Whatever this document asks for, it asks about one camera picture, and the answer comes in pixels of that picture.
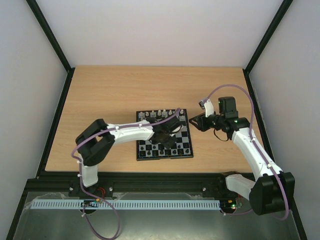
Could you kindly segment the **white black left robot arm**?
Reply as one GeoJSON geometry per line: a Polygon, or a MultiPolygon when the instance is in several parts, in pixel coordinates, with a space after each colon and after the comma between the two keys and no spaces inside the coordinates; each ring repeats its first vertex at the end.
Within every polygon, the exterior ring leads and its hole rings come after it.
{"type": "Polygon", "coordinates": [[[95,120],[76,139],[72,156],[79,154],[79,177],[84,187],[98,182],[98,165],[113,146],[134,141],[154,141],[171,148],[177,141],[174,134],[182,124],[177,116],[158,120],[148,117],[134,123],[107,124],[102,118],[95,120]]]}

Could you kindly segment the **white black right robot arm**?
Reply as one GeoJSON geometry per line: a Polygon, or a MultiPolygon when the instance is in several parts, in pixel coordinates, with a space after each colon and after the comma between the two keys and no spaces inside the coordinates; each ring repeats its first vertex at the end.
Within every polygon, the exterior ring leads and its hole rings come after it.
{"type": "Polygon", "coordinates": [[[189,122],[201,132],[213,129],[226,133],[227,139],[240,149],[254,176],[254,180],[250,180],[240,173],[227,172],[218,183],[218,191],[224,196],[235,192],[244,197],[259,216],[281,211],[287,216],[294,197],[295,178],[271,159],[248,119],[239,117],[235,98],[220,97],[218,112],[208,98],[200,101],[199,106],[204,113],[189,122]]]}

